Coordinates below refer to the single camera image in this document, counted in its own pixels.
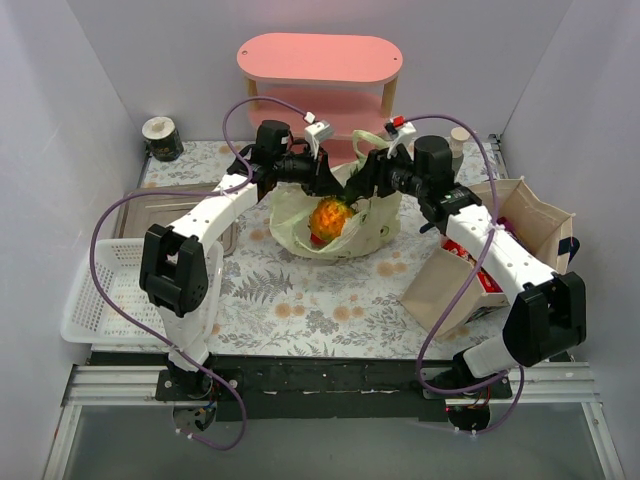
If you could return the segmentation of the toy pineapple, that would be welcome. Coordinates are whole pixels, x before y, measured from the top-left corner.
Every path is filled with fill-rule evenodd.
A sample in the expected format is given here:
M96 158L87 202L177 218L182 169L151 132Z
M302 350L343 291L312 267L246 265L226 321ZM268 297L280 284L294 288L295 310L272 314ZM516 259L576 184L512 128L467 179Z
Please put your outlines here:
M322 198L309 215L310 234L314 233L330 243L342 235L347 221L357 213L354 206L337 197Z

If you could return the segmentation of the green plastic grocery bag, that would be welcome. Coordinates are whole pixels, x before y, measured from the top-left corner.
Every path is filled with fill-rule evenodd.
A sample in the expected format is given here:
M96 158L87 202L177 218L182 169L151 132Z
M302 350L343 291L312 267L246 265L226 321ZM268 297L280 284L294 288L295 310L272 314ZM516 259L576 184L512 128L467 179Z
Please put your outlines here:
M290 253L337 260L371 254L400 231L402 195L359 199L348 205L335 197L310 197L300 186L281 184L271 194L269 230Z

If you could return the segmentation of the beige canvas tote bag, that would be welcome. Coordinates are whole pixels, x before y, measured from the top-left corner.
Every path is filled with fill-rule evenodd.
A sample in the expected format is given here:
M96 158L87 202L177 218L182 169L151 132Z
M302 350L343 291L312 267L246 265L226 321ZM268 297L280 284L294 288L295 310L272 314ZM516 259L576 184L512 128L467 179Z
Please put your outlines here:
M517 237L501 225L494 230L481 271L437 331L439 336L489 312L509 306L524 285L540 285L553 271L563 274L569 263L573 215L541 201L523 179L495 182L497 202L487 182L470 187L481 200L446 230L441 245L426 260L401 297L401 304L427 331L475 267L491 231L490 214L506 217Z

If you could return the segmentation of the red toy apple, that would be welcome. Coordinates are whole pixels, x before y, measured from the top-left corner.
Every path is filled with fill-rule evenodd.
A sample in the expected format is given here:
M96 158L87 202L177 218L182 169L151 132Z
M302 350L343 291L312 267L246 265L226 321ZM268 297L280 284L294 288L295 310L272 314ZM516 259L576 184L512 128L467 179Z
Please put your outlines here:
M325 240L314 233L310 235L310 241L315 247L318 247L318 248L324 248L326 245L329 244L328 240Z

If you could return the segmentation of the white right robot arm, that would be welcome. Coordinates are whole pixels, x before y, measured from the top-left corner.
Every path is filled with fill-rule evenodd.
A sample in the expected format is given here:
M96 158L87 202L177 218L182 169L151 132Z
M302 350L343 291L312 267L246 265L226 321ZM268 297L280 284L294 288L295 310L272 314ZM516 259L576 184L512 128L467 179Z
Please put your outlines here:
M516 367L531 367L586 339L586 287L533 257L498 224L482 200L455 180L452 152L439 136L369 152L344 187L348 202L402 193L415 198L428 223L458 243L498 284L511 306L502 332L457 353L450 370L423 386L475 397Z

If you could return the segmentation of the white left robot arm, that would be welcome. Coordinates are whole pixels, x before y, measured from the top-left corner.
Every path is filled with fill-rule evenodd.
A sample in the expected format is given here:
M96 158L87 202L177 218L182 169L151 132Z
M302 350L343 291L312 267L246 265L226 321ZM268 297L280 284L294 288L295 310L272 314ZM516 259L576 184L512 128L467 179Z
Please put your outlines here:
M207 254L238 217L279 183L297 184L312 197L341 194L321 146L332 134L325 120L308 125L298 142L303 149L295 153L289 126L263 121L249 152L233 162L210 197L168 226L154 224L147 230L140 287L158 309L171 343L169 359L182 369L178 387L188 398L203 399L213 386L211 373L200 367L209 356L205 335L210 323L199 308L220 291L209 284Z

